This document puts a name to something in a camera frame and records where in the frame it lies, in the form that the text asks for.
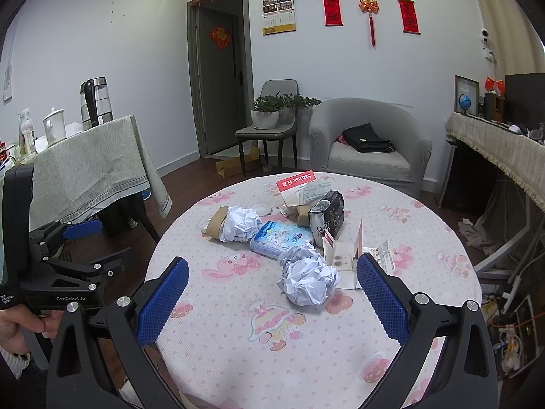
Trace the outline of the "person's left hand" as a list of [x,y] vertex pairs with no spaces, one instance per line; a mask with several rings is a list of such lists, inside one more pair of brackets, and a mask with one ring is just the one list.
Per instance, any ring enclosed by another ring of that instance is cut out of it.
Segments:
[[43,338],[54,339],[63,315],[63,311],[52,311],[49,315],[38,317],[23,305],[1,310],[1,346],[8,353],[26,354],[30,348],[22,330],[41,334]]

